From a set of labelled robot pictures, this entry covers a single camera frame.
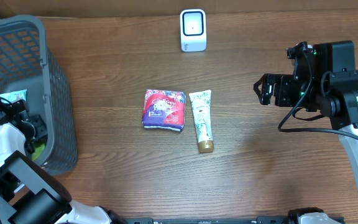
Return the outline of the light green wipes pack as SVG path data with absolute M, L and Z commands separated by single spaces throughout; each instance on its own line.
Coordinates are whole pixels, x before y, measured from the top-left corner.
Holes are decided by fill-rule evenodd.
M 3 103 L 13 103 L 17 100 L 27 100 L 27 90 L 12 91 L 9 93 L 1 93 L 0 99 Z

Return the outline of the green yellow juice carton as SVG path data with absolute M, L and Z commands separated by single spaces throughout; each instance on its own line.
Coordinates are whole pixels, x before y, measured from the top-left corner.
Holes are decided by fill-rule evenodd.
M 32 161 L 35 161 L 39 158 L 41 153 L 43 153 L 45 149 L 45 143 L 44 142 L 35 142 L 34 143 L 34 152 L 31 154 Z

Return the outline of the white floral cream tube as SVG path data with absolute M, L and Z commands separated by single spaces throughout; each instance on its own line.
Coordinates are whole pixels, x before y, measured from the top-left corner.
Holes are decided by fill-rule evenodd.
M 211 94 L 211 90 L 189 94 L 199 153 L 210 153 L 214 151 L 211 127 Z

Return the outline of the purple red tissue pack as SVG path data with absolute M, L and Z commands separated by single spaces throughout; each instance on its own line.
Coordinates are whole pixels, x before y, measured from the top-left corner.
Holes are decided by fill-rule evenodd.
M 182 91 L 152 90 L 145 92 L 142 124 L 147 129 L 181 132 L 185 125 L 186 96 Z

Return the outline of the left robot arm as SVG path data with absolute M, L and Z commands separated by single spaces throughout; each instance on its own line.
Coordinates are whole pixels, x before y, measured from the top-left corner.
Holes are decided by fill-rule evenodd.
M 0 223 L 125 223 L 117 213 L 72 199 L 67 189 L 32 161 L 45 137 L 40 116 L 23 99 L 0 98 Z

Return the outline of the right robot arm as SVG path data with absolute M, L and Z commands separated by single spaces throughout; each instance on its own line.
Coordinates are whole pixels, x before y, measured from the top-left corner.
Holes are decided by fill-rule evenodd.
M 358 190 L 358 69 L 353 41 L 300 42 L 287 49 L 287 57 L 294 65 L 291 75 L 266 73 L 254 83 L 260 104 L 290 109 L 278 125 L 280 132 L 338 135 Z M 329 118 L 331 128 L 284 128 L 300 110 L 315 112 L 311 121 Z

